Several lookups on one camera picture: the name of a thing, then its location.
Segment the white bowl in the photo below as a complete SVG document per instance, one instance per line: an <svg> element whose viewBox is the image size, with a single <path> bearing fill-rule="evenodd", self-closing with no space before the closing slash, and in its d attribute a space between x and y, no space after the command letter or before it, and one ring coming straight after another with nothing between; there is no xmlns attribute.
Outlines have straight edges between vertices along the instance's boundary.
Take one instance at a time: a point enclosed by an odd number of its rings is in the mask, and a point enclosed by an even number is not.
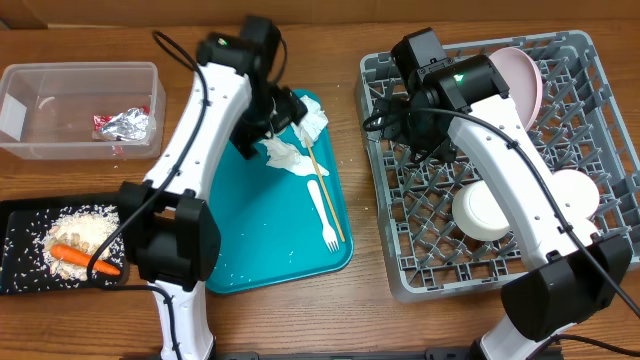
<svg viewBox="0 0 640 360"><path fill-rule="evenodd" d="M463 186L452 204L454 222L467 236L478 241L495 241L509 231L509 223L484 181Z"/></svg>

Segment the large pink plate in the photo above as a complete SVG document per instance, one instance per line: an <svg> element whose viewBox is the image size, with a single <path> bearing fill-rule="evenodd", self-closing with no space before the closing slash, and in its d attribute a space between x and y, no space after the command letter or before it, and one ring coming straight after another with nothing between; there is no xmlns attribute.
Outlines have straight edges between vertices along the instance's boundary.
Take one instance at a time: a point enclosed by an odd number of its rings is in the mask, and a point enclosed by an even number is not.
<svg viewBox="0 0 640 360"><path fill-rule="evenodd" d="M502 48L489 59L509 86L519 119L524 129L529 130L536 122L543 98L542 77L537 64L524 51L514 47Z"/></svg>

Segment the torn white tissue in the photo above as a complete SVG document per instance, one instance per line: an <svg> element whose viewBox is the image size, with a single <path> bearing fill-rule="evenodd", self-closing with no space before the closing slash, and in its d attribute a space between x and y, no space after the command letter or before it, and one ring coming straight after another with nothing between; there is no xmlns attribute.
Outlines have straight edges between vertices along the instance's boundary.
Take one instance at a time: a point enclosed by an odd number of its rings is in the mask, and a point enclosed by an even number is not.
<svg viewBox="0 0 640 360"><path fill-rule="evenodd" d="M263 139L260 144L267 150L267 166L284 169L299 177L316 175L311 157L302 155L294 145L284 143L278 137Z"/></svg>

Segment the rice and peanut shells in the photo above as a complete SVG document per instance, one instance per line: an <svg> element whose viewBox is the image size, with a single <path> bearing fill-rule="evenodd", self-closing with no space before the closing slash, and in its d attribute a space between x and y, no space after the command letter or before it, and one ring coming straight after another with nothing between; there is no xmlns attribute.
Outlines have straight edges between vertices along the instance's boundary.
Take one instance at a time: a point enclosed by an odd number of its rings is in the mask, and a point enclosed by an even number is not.
<svg viewBox="0 0 640 360"><path fill-rule="evenodd" d="M1 293L13 295L86 288L87 270L57 260L53 245L90 256L119 226L114 205L79 205L13 210L4 229Z"/></svg>

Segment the white plastic fork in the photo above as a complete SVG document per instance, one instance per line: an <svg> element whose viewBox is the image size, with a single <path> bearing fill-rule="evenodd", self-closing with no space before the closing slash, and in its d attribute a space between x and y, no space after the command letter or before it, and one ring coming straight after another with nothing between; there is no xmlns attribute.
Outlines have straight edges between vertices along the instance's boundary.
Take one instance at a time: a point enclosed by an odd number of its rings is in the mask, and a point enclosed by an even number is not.
<svg viewBox="0 0 640 360"><path fill-rule="evenodd" d="M337 235L333 227L330 225L323 202L320 188L315 180L307 182L307 189L316 208L317 214L322 225L322 238L328 250L333 253L339 250Z"/></svg>

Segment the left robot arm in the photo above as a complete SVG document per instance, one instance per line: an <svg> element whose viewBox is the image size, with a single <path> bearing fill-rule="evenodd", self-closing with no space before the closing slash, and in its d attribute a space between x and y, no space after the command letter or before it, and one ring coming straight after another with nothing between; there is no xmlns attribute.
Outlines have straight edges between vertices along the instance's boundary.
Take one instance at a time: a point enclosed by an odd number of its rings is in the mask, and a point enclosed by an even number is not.
<svg viewBox="0 0 640 360"><path fill-rule="evenodd" d="M286 43L268 18L249 15L239 36L211 33L194 56L160 31L154 40L194 74L185 110L161 158L140 184L118 194L126 260L152 292L160 318L161 359L212 359L215 338L206 319L205 282L216 265L221 235L208 200L224 150L246 159L255 143L298 124L307 113L288 87L268 78Z"/></svg>

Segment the white napkin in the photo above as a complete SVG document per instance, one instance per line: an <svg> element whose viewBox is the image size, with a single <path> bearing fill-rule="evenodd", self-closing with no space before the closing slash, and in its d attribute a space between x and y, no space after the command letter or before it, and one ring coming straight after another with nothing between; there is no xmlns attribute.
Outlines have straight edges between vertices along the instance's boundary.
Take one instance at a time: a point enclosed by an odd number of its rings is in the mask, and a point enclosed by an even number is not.
<svg viewBox="0 0 640 360"><path fill-rule="evenodd" d="M314 145L318 140L321 132L328 125L328 118L319 102L307 95L304 95L301 101L306 106L307 113L298 124L293 124L292 128L301 146L306 148L308 143Z"/></svg>

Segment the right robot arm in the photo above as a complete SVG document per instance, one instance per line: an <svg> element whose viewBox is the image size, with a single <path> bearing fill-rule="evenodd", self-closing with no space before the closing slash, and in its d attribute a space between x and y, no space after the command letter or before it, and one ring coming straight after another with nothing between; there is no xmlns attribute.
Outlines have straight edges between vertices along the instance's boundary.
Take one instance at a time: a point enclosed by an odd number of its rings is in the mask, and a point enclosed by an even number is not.
<svg viewBox="0 0 640 360"><path fill-rule="evenodd" d="M363 129L422 156L464 153L514 233L526 273L505 284L503 319L477 340L477 359L533 359L571 328L624 298L631 244L592 223L597 186L578 171L552 172L528 136L542 78L524 51L505 47L463 61L435 32L406 35L391 51L406 99L378 105Z"/></svg>

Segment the red snack wrapper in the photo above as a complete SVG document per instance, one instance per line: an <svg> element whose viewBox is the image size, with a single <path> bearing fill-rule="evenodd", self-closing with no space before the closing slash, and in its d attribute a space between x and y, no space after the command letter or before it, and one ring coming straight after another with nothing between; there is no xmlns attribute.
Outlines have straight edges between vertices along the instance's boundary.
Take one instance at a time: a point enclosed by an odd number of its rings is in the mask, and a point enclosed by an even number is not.
<svg viewBox="0 0 640 360"><path fill-rule="evenodd" d="M147 106L133 107L116 115L95 115L92 138L100 141L141 141L150 132Z"/></svg>

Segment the orange carrot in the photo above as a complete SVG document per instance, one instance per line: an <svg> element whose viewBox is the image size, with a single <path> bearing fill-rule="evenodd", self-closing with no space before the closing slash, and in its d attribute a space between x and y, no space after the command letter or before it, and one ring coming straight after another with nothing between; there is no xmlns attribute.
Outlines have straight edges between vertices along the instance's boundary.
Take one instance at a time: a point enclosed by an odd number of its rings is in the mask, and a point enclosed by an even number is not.
<svg viewBox="0 0 640 360"><path fill-rule="evenodd" d="M50 249L50 254L57 260L85 268L88 267L91 260L91 256L89 254L63 244L53 245ZM97 260L93 269L99 273L111 276L119 276L121 274L121 271L118 268L102 260Z"/></svg>

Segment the pink bowl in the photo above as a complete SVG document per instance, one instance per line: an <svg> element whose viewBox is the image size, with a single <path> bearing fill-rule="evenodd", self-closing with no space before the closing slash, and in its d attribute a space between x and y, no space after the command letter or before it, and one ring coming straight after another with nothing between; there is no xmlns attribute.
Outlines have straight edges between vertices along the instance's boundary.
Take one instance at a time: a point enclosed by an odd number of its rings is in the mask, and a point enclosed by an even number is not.
<svg viewBox="0 0 640 360"><path fill-rule="evenodd" d="M563 169L556 171L552 179L566 207L580 217L590 218L594 215L600 194L588 175L578 170Z"/></svg>

